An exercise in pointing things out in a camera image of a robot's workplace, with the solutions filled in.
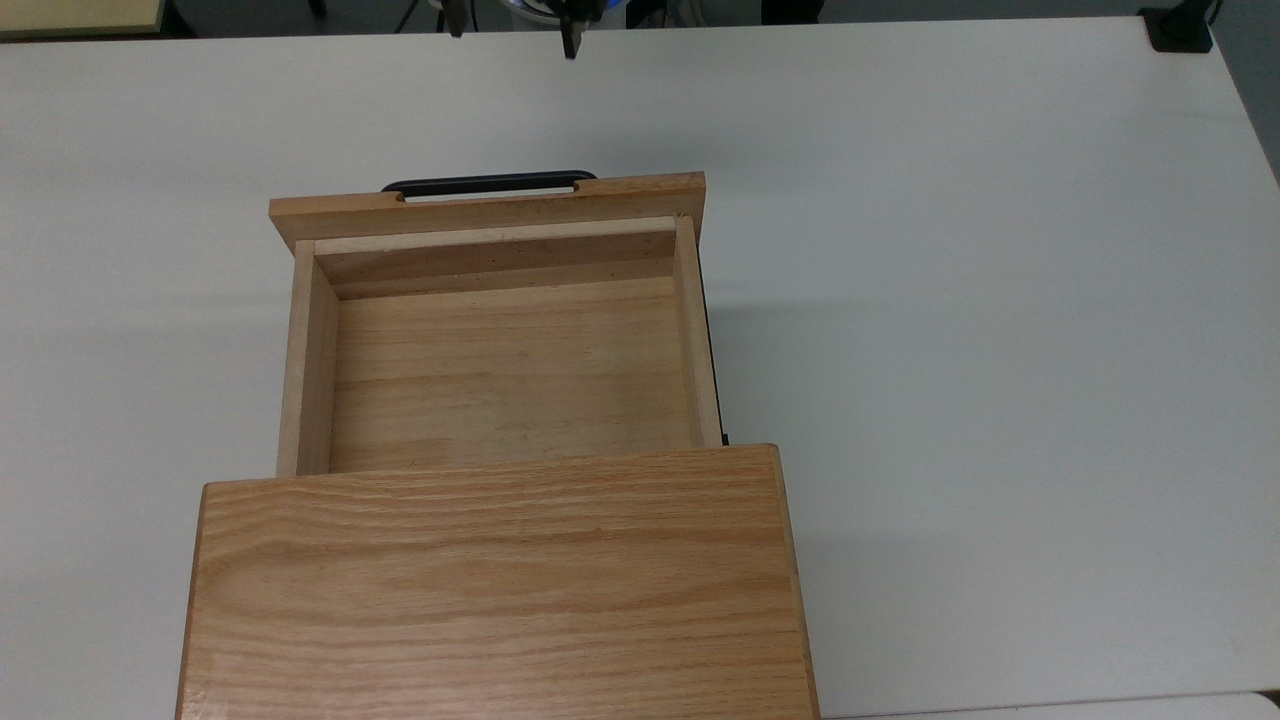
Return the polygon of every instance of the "open drawer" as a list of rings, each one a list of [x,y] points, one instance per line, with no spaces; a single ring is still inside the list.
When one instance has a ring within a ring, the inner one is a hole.
[[[296,259],[276,474],[721,445],[704,195],[273,200]]]

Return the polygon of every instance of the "white tabletop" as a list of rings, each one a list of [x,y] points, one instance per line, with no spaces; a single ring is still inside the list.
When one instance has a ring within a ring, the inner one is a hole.
[[[172,712],[274,196],[703,169],[828,717],[1280,687],[1280,192],[1137,18],[0,47],[0,716]]]

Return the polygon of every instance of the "wooden panel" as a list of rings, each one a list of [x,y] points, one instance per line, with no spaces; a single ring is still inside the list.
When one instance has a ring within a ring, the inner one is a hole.
[[[573,192],[404,202],[396,192],[284,197],[270,217],[291,249],[300,240],[690,215],[701,232],[703,173],[579,181]]]
[[[342,300],[596,282],[671,274],[675,229],[644,218],[335,238],[316,241],[316,259]]]
[[[179,720],[817,720],[776,448],[212,483]]]
[[[157,32],[163,0],[4,0],[0,37]]]
[[[710,333],[707,329],[707,304],[703,300],[703,273],[694,240],[694,222],[676,218],[676,247],[672,266],[676,292],[676,322],[684,352],[685,396],[689,401],[689,430],[694,447],[721,445],[719,398],[716,395],[716,368],[712,364]]]
[[[340,305],[334,473],[691,447],[671,277]]]
[[[280,446],[275,460],[275,474],[282,478],[329,470],[338,296],[314,254],[314,242],[300,242],[294,249]]]
[[[504,243],[522,240],[600,238],[675,232],[675,215],[662,215],[657,218],[595,220],[590,223],[553,223],[548,225],[516,225],[509,228],[475,228],[466,231],[375,234],[367,237],[335,237],[316,241],[316,255],[381,252],[390,250],[412,250],[416,247],[485,245],[493,242]]]

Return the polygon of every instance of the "gray floor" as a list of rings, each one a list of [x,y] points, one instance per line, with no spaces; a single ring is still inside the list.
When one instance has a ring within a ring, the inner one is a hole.
[[[411,0],[329,0],[314,18],[306,0],[175,0],[204,37],[364,35],[392,32]],[[1175,0],[827,0],[822,20],[863,23],[980,18],[1132,15],[1142,5]],[[710,24],[753,24],[754,0],[703,0]],[[476,0],[481,31],[512,29],[499,0]],[[404,32],[431,32],[435,10],[421,1]],[[1225,0],[1213,32],[1253,120],[1271,170],[1280,178],[1280,0]]]

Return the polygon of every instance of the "black metal handle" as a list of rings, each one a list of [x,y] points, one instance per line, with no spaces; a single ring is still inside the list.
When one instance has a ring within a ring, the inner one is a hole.
[[[393,182],[384,187],[383,192],[399,192],[404,197],[466,195],[470,192],[512,192],[516,190],[573,187],[573,183],[580,179],[595,179],[595,176],[586,170],[549,170],[544,173],[509,173],[504,176],[426,178]]]

